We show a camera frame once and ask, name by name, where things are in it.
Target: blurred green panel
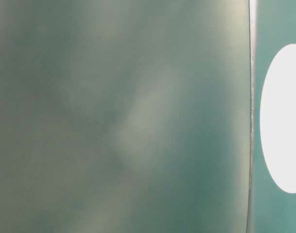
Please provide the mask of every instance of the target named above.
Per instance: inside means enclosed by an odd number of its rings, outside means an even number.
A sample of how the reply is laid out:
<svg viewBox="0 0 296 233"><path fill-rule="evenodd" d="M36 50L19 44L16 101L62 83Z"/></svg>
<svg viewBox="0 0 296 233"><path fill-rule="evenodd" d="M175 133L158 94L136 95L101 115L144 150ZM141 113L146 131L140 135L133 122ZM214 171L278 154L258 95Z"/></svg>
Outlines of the blurred green panel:
<svg viewBox="0 0 296 233"><path fill-rule="evenodd" d="M281 48L296 44L296 0L258 1L256 33L254 168L249 231L296 233L296 194L282 191L272 180L264 161L259 130L261 92L268 68Z"/></svg>
<svg viewBox="0 0 296 233"><path fill-rule="evenodd" d="M0 233L245 232L249 74L247 0L0 0Z"/></svg>

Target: white oval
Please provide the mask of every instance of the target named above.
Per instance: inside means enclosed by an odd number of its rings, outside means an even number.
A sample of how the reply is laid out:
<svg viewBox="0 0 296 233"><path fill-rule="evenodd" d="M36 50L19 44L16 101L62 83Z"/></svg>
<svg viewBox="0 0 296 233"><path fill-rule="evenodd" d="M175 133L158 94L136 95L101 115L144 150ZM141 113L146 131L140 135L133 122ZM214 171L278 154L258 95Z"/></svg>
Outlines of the white oval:
<svg viewBox="0 0 296 233"><path fill-rule="evenodd" d="M272 179L285 192L296 193L296 44L283 47L268 69L260 132Z"/></svg>

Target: white light spot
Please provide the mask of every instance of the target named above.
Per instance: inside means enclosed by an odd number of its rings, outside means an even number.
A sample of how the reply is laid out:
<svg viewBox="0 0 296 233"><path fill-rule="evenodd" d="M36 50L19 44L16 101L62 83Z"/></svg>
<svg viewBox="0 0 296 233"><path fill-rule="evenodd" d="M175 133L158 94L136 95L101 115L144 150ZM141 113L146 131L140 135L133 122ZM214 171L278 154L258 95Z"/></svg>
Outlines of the white light spot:
<svg viewBox="0 0 296 233"><path fill-rule="evenodd" d="M262 150L275 183L296 193L296 44L283 47L267 72L261 97Z"/></svg>

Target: teal wall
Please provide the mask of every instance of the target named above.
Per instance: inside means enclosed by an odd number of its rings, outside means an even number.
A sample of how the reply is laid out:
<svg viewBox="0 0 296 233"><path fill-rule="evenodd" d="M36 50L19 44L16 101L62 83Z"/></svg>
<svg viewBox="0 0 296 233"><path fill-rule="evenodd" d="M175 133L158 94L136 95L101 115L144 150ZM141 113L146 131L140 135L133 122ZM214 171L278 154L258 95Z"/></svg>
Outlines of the teal wall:
<svg viewBox="0 0 296 233"><path fill-rule="evenodd" d="M249 224L250 232L253 233L296 233L296 194L285 193L272 180L265 165L259 131L259 109L265 75L276 53L292 43L296 44L296 0L258 1L254 168Z"/></svg>
<svg viewBox="0 0 296 233"><path fill-rule="evenodd" d="M0 233L242 233L246 0L0 0Z"/></svg>

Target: green background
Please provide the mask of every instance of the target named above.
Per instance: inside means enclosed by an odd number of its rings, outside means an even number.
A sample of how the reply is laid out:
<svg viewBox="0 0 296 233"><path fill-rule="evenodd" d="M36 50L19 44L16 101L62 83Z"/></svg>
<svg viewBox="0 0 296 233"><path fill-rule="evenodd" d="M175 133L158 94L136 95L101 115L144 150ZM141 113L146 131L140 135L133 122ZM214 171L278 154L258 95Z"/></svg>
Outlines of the green background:
<svg viewBox="0 0 296 233"><path fill-rule="evenodd" d="M261 150L259 110L262 86L276 53L296 44L296 0L258 1L255 57L255 141L250 232L296 233L296 194L278 188Z"/></svg>
<svg viewBox="0 0 296 233"><path fill-rule="evenodd" d="M246 0L0 0L0 233L242 233Z"/></svg>

